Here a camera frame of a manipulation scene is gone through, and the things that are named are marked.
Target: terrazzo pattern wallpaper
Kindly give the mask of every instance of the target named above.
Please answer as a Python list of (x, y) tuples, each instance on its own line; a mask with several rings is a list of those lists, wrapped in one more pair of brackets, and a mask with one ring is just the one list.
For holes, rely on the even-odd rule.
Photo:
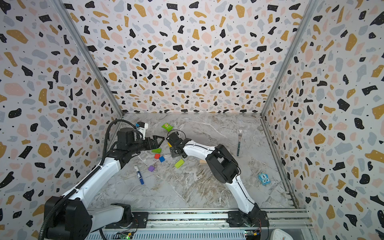
[(34, 239), (45, 201), (100, 161), (117, 115), (50, 2), (0, 8), (0, 239)]
[(65, 0), (123, 111), (262, 109), (308, 0)]
[(318, 239), (384, 227), (384, 4), (319, 1), (265, 119)]

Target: lime green block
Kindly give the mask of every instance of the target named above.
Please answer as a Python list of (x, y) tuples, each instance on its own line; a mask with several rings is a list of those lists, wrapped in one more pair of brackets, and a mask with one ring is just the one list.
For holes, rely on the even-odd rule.
[(183, 165), (184, 164), (184, 160), (183, 159), (180, 159), (176, 164), (175, 164), (175, 167), (177, 168), (177, 169), (179, 169), (180, 167), (181, 167), (181, 165)]
[(161, 153), (161, 148), (153, 149), (152, 152), (153, 152), (153, 153)]
[(169, 123), (165, 123), (163, 126), (161, 126), (163, 128), (165, 128), (168, 132), (172, 130), (173, 126), (171, 126)]

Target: marker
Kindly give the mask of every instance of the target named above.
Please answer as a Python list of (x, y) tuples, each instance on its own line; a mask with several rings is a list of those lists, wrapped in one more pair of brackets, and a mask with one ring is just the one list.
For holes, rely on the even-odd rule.
[(139, 171), (139, 168), (137, 166), (134, 166), (135, 168), (135, 171), (136, 171), (136, 174), (137, 174), (137, 177), (139, 178), (140, 182), (141, 182), (141, 185), (144, 184), (144, 180), (143, 178), (141, 177), (141, 174), (140, 174), (140, 171)]

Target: marble table surface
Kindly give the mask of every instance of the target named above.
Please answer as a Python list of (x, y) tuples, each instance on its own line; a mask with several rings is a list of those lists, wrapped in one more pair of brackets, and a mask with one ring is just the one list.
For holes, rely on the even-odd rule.
[[(167, 122), (198, 143), (208, 146), (223, 144), (238, 162), (244, 186), (259, 207), (290, 207), (258, 114), (138, 113), (127, 114), (124, 119), (132, 123), (148, 123), (147, 137), (166, 137), (167, 131), (161, 126)], [(239, 129), (243, 129), (243, 137), (237, 157)], [(207, 164), (200, 165), (198, 158), (187, 157), (177, 169), (174, 164), (181, 157), (171, 157), (166, 141), (161, 148), (161, 155), (166, 159), (164, 162), (154, 159), (151, 151), (143, 151), (102, 187), (90, 207), (102, 208), (118, 202), (130, 204), (133, 209), (237, 208), (231, 192), (216, 180)], [(144, 185), (136, 176), (135, 165), (141, 172)], [(148, 171), (151, 165), (155, 167), (154, 172)], [(261, 184), (258, 179), (261, 172), (268, 174), (270, 184)]]

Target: metal fork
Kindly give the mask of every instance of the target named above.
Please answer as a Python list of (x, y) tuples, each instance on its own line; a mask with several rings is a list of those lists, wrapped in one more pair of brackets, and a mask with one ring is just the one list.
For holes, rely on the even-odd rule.
[(240, 152), (240, 141), (241, 141), (241, 137), (243, 136), (243, 130), (240, 129), (239, 131), (239, 144), (237, 145), (237, 156), (239, 156), (239, 152)]

